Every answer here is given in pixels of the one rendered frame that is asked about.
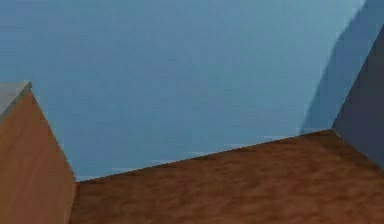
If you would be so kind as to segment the brown wooden cabinet grey top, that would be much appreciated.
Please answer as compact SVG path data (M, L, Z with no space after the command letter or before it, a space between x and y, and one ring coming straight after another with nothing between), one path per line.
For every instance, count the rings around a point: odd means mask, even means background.
M69 224L75 192L32 83L0 83L0 224Z

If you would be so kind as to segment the dark grey fridge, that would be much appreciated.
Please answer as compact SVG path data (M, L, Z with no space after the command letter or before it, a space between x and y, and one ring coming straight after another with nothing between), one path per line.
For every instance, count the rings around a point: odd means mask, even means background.
M337 115L333 130L384 170L384 25Z

